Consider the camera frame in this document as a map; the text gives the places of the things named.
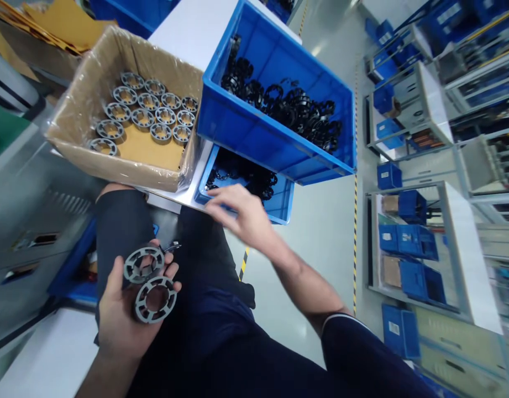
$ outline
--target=green surface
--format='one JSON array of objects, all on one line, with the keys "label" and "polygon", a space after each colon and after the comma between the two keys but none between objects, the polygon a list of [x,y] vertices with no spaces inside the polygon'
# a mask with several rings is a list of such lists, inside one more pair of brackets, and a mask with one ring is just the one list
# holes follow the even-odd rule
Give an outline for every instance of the green surface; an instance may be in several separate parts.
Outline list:
[{"label": "green surface", "polygon": [[10,114],[0,106],[0,155],[17,139],[31,122]]}]

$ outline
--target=yellow black safety tape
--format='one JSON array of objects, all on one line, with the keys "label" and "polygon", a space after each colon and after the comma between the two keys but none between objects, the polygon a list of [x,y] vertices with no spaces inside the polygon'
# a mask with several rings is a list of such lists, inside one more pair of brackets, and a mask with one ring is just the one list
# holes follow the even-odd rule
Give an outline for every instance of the yellow black safety tape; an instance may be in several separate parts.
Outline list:
[{"label": "yellow black safety tape", "polygon": [[243,279],[243,274],[245,274],[245,267],[247,265],[247,257],[249,256],[249,247],[245,248],[245,254],[243,255],[242,269],[239,271],[239,281],[241,282]]},{"label": "yellow black safety tape", "polygon": [[[355,67],[355,89],[354,89],[354,101],[355,101],[355,161],[358,160],[358,110],[359,110],[359,66],[361,62],[361,55],[358,54]],[[358,173],[356,171],[354,175],[354,316],[356,316],[356,290],[358,287]]]}]

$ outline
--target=gray floor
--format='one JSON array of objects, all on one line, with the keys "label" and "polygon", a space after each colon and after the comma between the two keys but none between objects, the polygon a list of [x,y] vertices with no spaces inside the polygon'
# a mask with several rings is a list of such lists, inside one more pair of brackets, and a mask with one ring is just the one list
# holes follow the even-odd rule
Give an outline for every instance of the gray floor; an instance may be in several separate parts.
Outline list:
[{"label": "gray floor", "polygon": [[[298,33],[303,8],[290,27]],[[338,75],[351,89],[358,84],[358,101],[372,83],[364,76],[363,55],[372,43],[365,35],[364,17],[355,12],[343,18],[336,0],[309,2],[304,22],[303,46]],[[382,338],[381,303],[384,296],[365,288],[366,207],[364,192],[376,188],[377,157],[363,143],[363,108],[358,109],[358,266],[357,316]],[[323,275],[349,307],[353,304],[354,177],[295,187],[291,222],[277,231],[288,244]],[[227,232],[237,264],[241,267],[245,246]],[[244,282],[256,290],[254,316],[274,339],[324,366],[320,341],[312,327],[295,309],[271,266],[260,253],[248,257]]]}]

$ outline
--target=right hand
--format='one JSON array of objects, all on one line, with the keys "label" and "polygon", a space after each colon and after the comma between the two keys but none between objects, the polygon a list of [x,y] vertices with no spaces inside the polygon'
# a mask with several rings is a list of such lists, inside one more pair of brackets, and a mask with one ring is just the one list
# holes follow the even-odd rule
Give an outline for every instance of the right hand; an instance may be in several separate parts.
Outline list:
[{"label": "right hand", "polygon": [[[252,195],[240,184],[207,192],[214,196],[206,204],[206,211],[214,220],[234,233],[246,245],[264,252],[278,238],[258,196]],[[227,205],[238,213],[232,217],[221,205]]]}]

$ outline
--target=white table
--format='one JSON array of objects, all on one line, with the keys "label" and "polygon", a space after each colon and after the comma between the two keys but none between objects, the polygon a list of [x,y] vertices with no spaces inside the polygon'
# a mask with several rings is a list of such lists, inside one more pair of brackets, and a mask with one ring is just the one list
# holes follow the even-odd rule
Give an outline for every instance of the white table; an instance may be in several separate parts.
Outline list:
[{"label": "white table", "polygon": [[[302,40],[259,0],[250,1],[289,36],[302,44]],[[149,41],[205,71],[237,4],[238,0],[182,0],[153,32]],[[193,200],[212,149],[211,142],[202,141],[201,157],[197,161],[189,188],[180,192],[166,192],[142,187],[150,193],[148,203],[177,214],[181,205],[204,210],[204,205]]]}]

